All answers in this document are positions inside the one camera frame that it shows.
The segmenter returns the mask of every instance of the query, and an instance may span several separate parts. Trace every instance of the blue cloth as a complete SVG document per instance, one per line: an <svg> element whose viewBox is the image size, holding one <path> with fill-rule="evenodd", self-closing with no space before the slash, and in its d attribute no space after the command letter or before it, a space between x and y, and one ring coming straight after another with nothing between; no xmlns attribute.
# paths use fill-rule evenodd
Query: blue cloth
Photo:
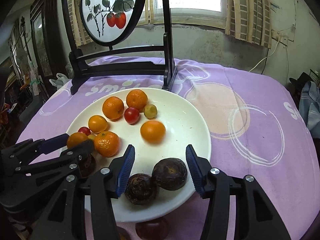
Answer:
<svg viewBox="0 0 320 240"><path fill-rule="evenodd" d="M299 113L313 138L320 138L320 93L312 81L308 81L301 92Z"/></svg>

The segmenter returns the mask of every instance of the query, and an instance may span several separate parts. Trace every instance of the orange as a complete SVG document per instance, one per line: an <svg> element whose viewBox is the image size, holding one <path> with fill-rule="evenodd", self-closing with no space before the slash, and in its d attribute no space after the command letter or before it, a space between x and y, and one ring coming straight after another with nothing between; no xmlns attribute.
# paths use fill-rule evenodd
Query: orange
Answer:
<svg viewBox="0 0 320 240"><path fill-rule="evenodd" d="M151 120L145 122L141 128L140 133L143 139L149 143L159 143L165 135L165 127L163 123Z"/></svg>
<svg viewBox="0 0 320 240"><path fill-rule="evenodd" d="M88 137L81 132L75 132L73 134L71 134L67 140L67 147L72 148L84 141L88 140Z"/></svg>
<svg viewBox="0 0 320 240"><path fill-rule="evenodd" d="M91 116L88 122L89 129L94 133L100 133L108 129L107 120L101 115Z"/></svg>
<svg viewBox="0 0 320 240"><path fill-rule="evenodd" d="M142 90L134 89L127 94L126 102L128 107L138 109L141 113L148 103L148 97Z"/></svg>
<svg viewBox="0 0 320 240"><path fill-rule="evenodd" d="M103 131L94 139L94 148L104 157L112 157L120 147L120 138L113 132Z"/></svg>
<svg viewBox="0 0 320 240"><path fill-rule="evenodd" d="M124 111L124 104L120 98L110 97L104 101L102 106L103 114L110 120L120 118Z"/></svg>

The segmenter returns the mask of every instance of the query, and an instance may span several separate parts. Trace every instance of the dark purple vegetable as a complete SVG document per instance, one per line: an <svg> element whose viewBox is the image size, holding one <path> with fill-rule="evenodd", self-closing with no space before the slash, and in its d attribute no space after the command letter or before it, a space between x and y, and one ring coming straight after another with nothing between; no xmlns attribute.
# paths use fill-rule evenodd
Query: dark purple vegetable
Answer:
<svg viewBox="0 0 320 240"><path fill-rule="evenodd" d="M129 178L124 195L135 205L145 205L156 198L157 192L157 185L149 175L137 173Z"/></svg>
<svg viewBox="0 0 320 240"><path fill-rule="evenodd" d="M169 229L164 217L136 223L136 233L142 240L164 240L169 234Z"/></svg>
<svg viewBox="0 0 320 240"><path fill-rule="evenodd" d="M79 162L79 168L82 178L88 177L96 168L96 159L90 154L86 159Z"/></svg>
<svg viewBox="0 0 320 240"><path fill-rule="evenodd" d="M184 162L178 158L159 161L153 168L152 178L156 184L166 190L182 188L187 181L188 171Z"/></svg>

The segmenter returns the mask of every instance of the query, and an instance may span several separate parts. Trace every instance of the window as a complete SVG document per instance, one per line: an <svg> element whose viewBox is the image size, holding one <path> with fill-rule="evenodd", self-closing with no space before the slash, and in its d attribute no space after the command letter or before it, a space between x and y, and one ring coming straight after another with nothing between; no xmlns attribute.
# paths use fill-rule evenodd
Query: window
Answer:
<svg viewBox="0 0 320 240"><path fill-rule="evenodd" d="M225 29L227 0L169 0L172 23L207 25ZM163 23L162 0L147 0L149 11L141 16L144 24Z"/></svg>

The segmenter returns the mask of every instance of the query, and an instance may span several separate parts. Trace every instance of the hat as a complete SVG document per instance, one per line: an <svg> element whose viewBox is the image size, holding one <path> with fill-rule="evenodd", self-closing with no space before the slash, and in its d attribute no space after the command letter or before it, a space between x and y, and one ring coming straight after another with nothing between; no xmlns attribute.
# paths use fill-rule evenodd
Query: hat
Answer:
<svg viewBox="0 0 320 240"><path fill-rule="evenodd" d="M289 78L289 80L292 83L292 85L295 87L295 89L298 90L299 92L302 91L304 85L308 81L313 81L312 78L305 72L302 72L302 74L298 79Z"/></svg>

